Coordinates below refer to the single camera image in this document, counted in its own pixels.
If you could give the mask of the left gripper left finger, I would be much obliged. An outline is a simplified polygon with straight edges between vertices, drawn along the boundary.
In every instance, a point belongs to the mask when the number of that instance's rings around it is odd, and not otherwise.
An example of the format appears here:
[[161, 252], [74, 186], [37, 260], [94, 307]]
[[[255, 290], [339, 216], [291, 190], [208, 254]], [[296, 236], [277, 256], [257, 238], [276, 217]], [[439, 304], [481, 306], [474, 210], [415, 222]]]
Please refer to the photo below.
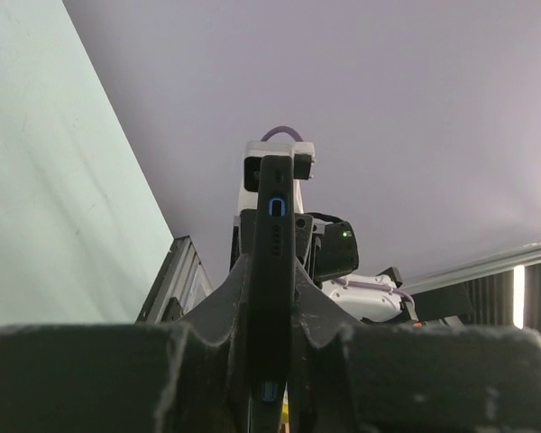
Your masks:
[[249, 264], [176, 322], [0, 327], [0, 432], [244, 432]]

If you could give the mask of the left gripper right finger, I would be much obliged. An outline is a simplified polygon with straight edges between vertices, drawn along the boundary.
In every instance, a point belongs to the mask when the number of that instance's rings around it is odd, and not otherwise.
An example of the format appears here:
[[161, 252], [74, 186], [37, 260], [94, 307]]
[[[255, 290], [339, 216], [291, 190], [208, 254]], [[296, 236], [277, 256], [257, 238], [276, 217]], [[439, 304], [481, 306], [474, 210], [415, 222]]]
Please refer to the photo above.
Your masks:
[[541, 432], [541, 336], [365, 325], [296, 270], [294, 432]]

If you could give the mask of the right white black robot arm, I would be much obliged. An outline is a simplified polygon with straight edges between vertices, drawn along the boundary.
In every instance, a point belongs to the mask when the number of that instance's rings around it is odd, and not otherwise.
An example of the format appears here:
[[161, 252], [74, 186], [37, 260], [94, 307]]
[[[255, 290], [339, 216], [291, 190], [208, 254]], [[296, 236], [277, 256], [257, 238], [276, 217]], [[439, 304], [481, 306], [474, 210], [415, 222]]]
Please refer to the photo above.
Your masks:
[[340, 309], [369, 325], [415, 322], [415, 301], [401, 290], [396, 268], [355, 275], [357, 240], [351, 224], [317, 212], [268, 216], [244, 209], [234, 219], [231, 261], [247, 255], [244, 309], [249, 325], [289, 328], [297, 296], [322, 292]]

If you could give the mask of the blue phone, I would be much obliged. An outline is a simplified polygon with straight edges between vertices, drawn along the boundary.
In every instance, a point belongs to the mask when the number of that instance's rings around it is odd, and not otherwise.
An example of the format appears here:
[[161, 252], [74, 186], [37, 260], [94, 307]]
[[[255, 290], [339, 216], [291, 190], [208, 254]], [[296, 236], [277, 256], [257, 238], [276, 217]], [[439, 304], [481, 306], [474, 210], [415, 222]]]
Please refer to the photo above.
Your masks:
[[294, 301], [294, 214], [283, 198], [259, 192], [247, 305], [248, 430], [280, 430], [289, 377], [291, 309]]

